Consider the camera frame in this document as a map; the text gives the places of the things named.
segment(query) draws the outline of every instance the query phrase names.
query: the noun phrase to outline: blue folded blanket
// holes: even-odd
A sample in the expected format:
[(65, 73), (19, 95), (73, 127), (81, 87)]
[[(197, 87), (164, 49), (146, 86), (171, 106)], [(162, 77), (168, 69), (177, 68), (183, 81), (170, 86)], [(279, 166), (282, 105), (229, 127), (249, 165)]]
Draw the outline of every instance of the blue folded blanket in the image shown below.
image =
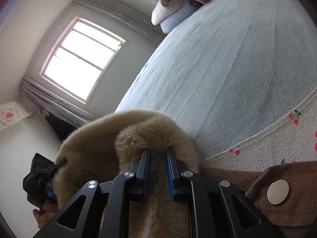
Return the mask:
[(173, 28), (178, 26), (182, 21), (187, 19), (195, 11), (197, 11), (202, 6), (202, 3), (195, 0), (184, 0), (181, 7), (165, 18), (161, 22), (161, 29), (165, 34), (169, 34)]

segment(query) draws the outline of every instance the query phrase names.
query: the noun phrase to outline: window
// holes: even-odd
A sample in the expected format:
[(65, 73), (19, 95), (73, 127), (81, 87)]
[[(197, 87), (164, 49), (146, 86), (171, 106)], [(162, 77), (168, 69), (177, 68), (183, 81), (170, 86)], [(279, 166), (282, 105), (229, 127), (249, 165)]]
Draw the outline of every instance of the window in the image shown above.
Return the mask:
[(41, 75), (85, 104), (124, 42), (106, 29), (77, 18), (53, 47)]

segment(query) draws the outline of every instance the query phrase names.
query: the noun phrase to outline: silver bolt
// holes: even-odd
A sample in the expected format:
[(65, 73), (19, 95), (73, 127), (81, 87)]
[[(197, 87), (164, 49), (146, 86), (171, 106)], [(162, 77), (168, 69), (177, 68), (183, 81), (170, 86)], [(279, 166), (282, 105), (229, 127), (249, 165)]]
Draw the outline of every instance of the silver bolt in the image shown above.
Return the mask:
[(90, 181), (89, 183), (87, 183), (88, 188), (95, 188), (97, 186), (97, 182), (96, 181)]
[(220, 185), (221, 185), (222, 187), (229, 187), (229, 186), (230, 186), (230, 182), (227, 181), (227, 180), (222, 180), (222, 181), (220, 182)]
[(191, 172), (191, 171), (185, 171), (185, 172), (183, 172), (183, 176), (184, 176), (184, 177), (192, 177), (192, 176), (193, 176), (193, 172)]
[(125, 173), (124, 173), (124, 176), (125, 176), (126, 178), (133, 177), (133, 176), (134, 176), (134, 172), (131, 172), (131, 171), (125, 172)]

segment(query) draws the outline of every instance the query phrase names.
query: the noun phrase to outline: bed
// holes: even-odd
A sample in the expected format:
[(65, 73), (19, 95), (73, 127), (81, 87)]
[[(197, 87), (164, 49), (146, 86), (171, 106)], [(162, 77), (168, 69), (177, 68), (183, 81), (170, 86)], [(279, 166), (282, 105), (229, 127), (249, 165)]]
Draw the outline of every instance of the bed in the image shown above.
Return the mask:
[(116, 111), (166, 113), (203, 160), (302, 102), (317, 86), (316, 51), (298, 0), (212, 0), (164, 39)]

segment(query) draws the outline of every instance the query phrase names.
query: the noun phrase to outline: brown fur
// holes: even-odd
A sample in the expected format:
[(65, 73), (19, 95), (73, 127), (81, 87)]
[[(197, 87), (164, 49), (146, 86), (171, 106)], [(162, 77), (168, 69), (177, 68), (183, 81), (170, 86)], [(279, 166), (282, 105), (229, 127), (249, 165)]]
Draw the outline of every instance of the brown fur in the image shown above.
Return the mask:
[(187, 203), (173, 202), (169, 194), (164, 154), (168, 146), (188, 169), (199, 171), (190, 138), (164, 114), (126, 111), (80, 128), (63, 143), (56, 160), (68, 160), (53, 182), (59, 207), (88, 181), (106, 182), (128, 171), (141, 158), (141, 149), (150, 147), (149, 195), (145, 203), (130, 205), (129, 237), (188, 237)]

